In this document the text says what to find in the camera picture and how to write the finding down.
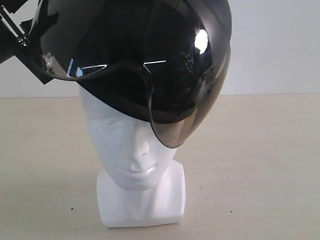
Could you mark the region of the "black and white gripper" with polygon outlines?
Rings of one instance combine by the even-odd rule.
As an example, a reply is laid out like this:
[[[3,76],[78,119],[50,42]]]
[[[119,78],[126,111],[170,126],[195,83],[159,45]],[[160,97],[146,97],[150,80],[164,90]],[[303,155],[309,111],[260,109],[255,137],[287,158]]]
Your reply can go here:
[[[16,57],[45,85],[53,78],[37,69],[27,55],[28,34],[26,31],[31,26],[32,20],[22,22],[22,29],[19,29],[9,16],[9,14],[15,14],[25,3],[25,0],[2,0],[0,2],[0,62],[4,63]]]

